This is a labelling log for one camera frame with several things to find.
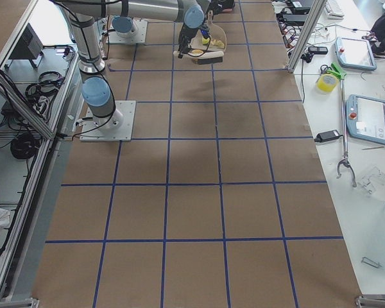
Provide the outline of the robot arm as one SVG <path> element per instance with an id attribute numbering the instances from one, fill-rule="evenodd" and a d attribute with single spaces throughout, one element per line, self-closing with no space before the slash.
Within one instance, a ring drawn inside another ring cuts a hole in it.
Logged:
<path id="1" fill-rule="evenodd" d="M 191 40 L 205 23 L 210 1 L 53 1 L 69 16 L 73 36 L 78 47 L 81 78 L 102 77 L 105 69 L 98 39 L 96 19 L 108 16 L 136 17 L 181 22 L 178 57 L 190 50 Z"/>
<path id="2" fill-rule="evenodd" d="M 213 15 L 229 12 L 234 1 L 57 1 L 77 16 L 105 18 L 109 15 L 173 21 L 197 30 L 211 11 Z"/>

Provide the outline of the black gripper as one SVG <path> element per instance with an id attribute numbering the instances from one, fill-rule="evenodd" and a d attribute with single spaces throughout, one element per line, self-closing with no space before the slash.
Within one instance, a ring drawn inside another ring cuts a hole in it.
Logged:
<path id="1" fill-rule="evenodd" d="M 184 56 L 189 55 L 192 51 L 190 43 L 191 40 L 197 35 L 197 32 L 197 28 L 190 28 L 186 24 L 182 25 L 178 36 L 178 50 L 175 53 L 178 58 L 183 58 Z"/>
<path id="2" fill-rule="evenodd" d="M 235 7 L 234 0 L 212 0 L 210 2 L 210 10 L 213 13 L 231 12 Z"/>

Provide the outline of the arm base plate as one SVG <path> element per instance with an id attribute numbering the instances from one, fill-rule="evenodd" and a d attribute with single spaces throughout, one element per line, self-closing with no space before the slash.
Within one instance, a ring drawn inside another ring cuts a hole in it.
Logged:
<path id="1" fill-rule="evenodd" d="M 145 44 L 148 22 L 142 19 L 113 19 L 108 29 L 110 45 Z"/>
<path id="2" fill-rule="evenodd" d="M 90 120 L 84 122 L 84 133 L 80 134 L 80 140 L 83 142 L 131 141 L 136 104 L 136 101 L 116 101 L 115 112 L 109 121 L 108 117 L 105 119 L 93 117 L 88 107 L 86 116 L 90 117 Z"/>

